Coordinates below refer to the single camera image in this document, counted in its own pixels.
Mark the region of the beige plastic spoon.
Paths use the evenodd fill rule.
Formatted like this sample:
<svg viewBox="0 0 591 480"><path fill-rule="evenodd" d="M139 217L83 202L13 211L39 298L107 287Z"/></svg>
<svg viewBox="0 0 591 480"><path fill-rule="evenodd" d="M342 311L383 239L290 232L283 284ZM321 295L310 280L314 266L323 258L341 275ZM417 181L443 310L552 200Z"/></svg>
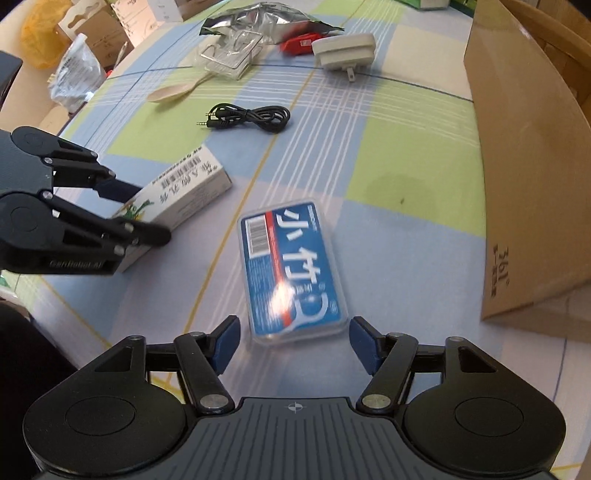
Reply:
<svg viewBox="0 0 591 480"><path fill-rule="evenodd" d="M201 75L191 82L159 88L151 92L146 97L146 101L150 103L165 103L180 99L185 95L190 94L200 84L211 79L212 76L213 74L211 72L205 72L204 75Z"/></svg>

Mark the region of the red candy packet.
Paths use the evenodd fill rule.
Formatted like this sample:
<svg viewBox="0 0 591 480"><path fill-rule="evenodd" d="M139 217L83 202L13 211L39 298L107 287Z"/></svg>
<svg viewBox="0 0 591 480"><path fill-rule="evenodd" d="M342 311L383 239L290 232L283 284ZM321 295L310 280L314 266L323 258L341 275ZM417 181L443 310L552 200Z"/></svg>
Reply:
<svg viewBox="0 0 591 480"><path fill-rule="evenodd" d="M325 34L305 33L284 41L280 44L280 52L287 56L310 55L312 53L311 44L317 40L325 38Z"/></svg>

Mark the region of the plaid tablecloth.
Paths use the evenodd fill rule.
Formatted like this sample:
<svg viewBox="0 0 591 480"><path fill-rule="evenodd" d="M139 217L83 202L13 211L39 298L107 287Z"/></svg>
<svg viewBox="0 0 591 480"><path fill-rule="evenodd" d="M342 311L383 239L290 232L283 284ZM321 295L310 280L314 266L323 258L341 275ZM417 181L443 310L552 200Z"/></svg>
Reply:
<svg viewBox="0 0 591 480"><path fill-rule="evenodd" d="M201 18L165 25L125 59L65 136L143 185L198 146L231 179L169 245L112 277L8 276L36 324L77 365L130 334L167 342L245 318L238 218L315 200L349 314L424 343L470 339L562 410L554 471L580 476L590 444L590 347L481 318L484 183L463 57L471 19L395 1L301 1L377 58L355 83L311 56L267 49L238 81L212 79L172 105L154 90L192 80Z"/></svg>

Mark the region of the blue label plastic case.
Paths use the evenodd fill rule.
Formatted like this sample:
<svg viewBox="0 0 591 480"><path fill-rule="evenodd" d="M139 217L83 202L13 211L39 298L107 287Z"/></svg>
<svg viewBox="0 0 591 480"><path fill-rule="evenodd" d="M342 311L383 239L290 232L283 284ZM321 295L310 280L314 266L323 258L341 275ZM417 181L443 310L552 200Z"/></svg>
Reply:
<svg viewBox="0 0 591 480"><path fill-rule="evenodd" d="M349 322L327 226L311 199L259 208L238 220L249 329L276 346L338 334Z"/></svg>

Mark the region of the silver foil bag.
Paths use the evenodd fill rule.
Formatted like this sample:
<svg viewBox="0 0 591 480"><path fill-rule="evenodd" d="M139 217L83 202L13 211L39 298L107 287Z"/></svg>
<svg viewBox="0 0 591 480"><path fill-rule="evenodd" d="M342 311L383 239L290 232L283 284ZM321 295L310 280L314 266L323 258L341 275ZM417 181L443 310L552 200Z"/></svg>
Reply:
<svg viewBox="0 0 591 480"><path fill-rule="evenodd" d="M280 44L308 33L329 34L344 29L280 2L259 2L231 8L208 17L201 35L229 36L235 32L255 32L270 44Z"/></svg>

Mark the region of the small white floral medicine box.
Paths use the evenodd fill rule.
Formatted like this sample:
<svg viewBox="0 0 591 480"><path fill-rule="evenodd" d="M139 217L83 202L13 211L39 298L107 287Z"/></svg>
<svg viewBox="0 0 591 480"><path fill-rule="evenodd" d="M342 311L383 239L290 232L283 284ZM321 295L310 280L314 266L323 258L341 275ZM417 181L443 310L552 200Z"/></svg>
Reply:
<svg viewBox="0 0 591 480"><path fill-rule="evenodd" d="M207 147L199 146L142 188L113 217L173 231L231 186L221 162Z"/></svg>

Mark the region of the yellow plastic bag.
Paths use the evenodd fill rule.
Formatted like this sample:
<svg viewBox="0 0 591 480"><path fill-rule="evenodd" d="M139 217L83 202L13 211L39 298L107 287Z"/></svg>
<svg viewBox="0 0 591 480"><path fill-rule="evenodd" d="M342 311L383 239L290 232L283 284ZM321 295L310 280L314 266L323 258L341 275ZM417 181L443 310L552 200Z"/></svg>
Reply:
<svg viewBox="0 0 591 480"><path fill-rule="evenodd" d="M59 22L71 8L70 0L39 0L25 17L20 44L24 60L39 70L56 67L71 40L58 29Z"/></svg>

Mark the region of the green tissue pack stack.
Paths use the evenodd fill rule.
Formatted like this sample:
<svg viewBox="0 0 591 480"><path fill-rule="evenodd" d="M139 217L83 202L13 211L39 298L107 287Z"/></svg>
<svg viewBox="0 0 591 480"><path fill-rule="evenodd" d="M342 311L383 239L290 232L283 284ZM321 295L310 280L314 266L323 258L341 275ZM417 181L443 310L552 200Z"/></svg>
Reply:
<svg viewBox="0 0 591 480"><path fill-rule="evenodd" d="M476 0L399 0L401 3L411 6L417 10L444 10L453 8L469 17L473 17Z"/></svg>

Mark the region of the white power adapter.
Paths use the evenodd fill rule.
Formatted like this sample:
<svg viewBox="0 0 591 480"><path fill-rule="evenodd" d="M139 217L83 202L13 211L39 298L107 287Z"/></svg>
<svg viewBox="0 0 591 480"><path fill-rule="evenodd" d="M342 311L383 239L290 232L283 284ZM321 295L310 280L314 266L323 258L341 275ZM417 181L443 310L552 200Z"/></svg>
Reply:
<svg viewBox="0 0 591 480"><path fill-rule="evenodd" d="M373 64L377 42L372 33L325 37L311 43L318 64L328 72L346 72L349 83L356 81L356 71Z"/></svg>

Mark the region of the clear printed plastic bag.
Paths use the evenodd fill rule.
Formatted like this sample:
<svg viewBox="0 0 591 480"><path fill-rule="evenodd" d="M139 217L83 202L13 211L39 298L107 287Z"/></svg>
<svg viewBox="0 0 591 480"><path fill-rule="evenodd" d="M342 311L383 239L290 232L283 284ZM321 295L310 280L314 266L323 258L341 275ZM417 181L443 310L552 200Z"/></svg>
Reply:
<svg viewBox="0 0 591 480"><path fill-rule="evenodd" d="M88 103L106 79L106 73L80 33L48 80L50 99L75 114Z"/></svg>

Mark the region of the brown cardboard box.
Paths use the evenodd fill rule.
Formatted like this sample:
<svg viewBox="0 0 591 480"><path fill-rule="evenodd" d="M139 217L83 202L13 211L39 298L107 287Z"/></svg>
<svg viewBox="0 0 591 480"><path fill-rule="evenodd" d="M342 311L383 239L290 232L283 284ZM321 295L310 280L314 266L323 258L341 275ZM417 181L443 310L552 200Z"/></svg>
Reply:
<svg viewBox="0 0 591 480"><path fill-rule="evenodd" d="M590 46L521 1L481 1L464 56L486 194L485 320L590 338Z"/></svg>

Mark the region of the white appliance box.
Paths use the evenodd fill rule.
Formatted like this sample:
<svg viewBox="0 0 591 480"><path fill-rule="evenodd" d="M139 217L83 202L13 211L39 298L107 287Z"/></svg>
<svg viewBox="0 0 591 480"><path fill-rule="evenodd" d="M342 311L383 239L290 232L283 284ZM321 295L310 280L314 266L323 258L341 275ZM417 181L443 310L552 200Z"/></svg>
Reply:
<svg viewBox="0 0 591 480"><path fill-rule="evenodd" d="M117 13L136 13L140 8L146 8L161 22L182 22L215 4L216 0L111 1L111 6Z"/></svg>

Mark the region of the brown carton with hang tab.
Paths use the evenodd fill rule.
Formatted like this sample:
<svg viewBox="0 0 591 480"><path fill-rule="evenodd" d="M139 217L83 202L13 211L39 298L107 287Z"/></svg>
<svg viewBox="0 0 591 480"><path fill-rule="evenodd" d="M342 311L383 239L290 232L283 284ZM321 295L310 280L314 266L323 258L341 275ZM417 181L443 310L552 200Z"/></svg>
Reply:
<svg viewBox="0 0 591 480"><path fill-rule="evenodd" d="M85 35L86 44L106 71L115 68L133 50L125 29L106 1L77 1L57 27L70 40Z"/></svg>

